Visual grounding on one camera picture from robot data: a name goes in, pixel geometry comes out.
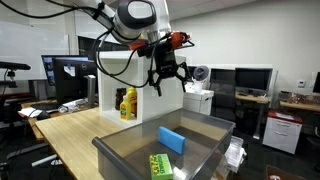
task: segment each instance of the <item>green sponge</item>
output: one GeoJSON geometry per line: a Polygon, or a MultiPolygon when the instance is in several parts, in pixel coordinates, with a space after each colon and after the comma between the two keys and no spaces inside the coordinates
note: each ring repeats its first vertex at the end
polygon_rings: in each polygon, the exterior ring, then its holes
{"type": "Polygon", "coordinates": [[[152,180],[173,179],[173,173],[167,154],[153,154],[149,156],[152,180]]]}

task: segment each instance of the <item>yellow bottle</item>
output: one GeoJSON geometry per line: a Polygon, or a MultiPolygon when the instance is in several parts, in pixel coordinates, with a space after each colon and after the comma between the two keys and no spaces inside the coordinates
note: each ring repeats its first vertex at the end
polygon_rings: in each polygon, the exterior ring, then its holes
{"type": "Polygon", "coordinates": [[[127,95],[129,103],[131,104],[131,112],[137,117],[137,91],[134,87],[130,87],[127,95]]]}
{"type": "Polygon", "coordinates": [[[131,118],[131,104],[127,96],[123,96],[123,101],[120,104],[120,118],[123,120],[129,120],[131,118]]]}

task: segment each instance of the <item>blue sponge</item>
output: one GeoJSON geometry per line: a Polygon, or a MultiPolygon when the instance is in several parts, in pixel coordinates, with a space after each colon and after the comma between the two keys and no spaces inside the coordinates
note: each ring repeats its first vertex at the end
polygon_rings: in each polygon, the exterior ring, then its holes
{"type": "Polygon", "coordinates": [[[159,127],[158,141],[178,154],[184,152],[186,138],[163,126],[159,127]]]}

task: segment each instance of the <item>ceiling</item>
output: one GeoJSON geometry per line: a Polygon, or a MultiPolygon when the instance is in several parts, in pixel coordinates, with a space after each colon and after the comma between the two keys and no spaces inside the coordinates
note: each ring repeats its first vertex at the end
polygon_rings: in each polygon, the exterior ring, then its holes
{"type": "MultiPolygon", "coordinates": [[[[118,0],[107,0],[110,7],[116,8],[118,0]]],[[[258,0],[167,0],[170,19],[181,19],[258,0]]]]}

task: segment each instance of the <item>white cabinet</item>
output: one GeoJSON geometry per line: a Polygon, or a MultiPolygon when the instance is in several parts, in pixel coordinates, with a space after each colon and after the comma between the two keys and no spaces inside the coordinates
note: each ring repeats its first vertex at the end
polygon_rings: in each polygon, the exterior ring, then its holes
{"type": "MultiPolygon", "coordinates": [[[[100,57],[102,65],[110,73],[120,72],[128,61],[131,51],[102,52],[100,57]]],[[[184,62],[185,57],[176,56],[177,63],[184,62]]],[[[142,85],[147,80],[147,72],[150,67],[150,59],[134,55],[128,69],[117,78],[135,85],[142,85]]],[[[122,127],[130,127],[147,121],[155,116],[160,116],[176,109],[182,108],[183,90],[181,81],[177,78],[164,79],[161,82],[162,96],[153,87],[147,85],[137,88],[138,115],[131,120],[121,120],[120,112],[115,110],[116,89],[129,86],[112,79],[98,71],[99,82],[99,109],[100,114],[122,127]]]]}
{"type": "Polygon", "coordinates": [[[183,96],[183,108],[210,115],[213,91],[202,90],[201,93],[186,92],[183,96]]]}
{"type": "Polygon", "coordinates": [[[294,117],[290,122],[289,120],[269,116],[263,144],[294,154],[299,140],[301,123],[301,119],[297,117],[294,117]]]}

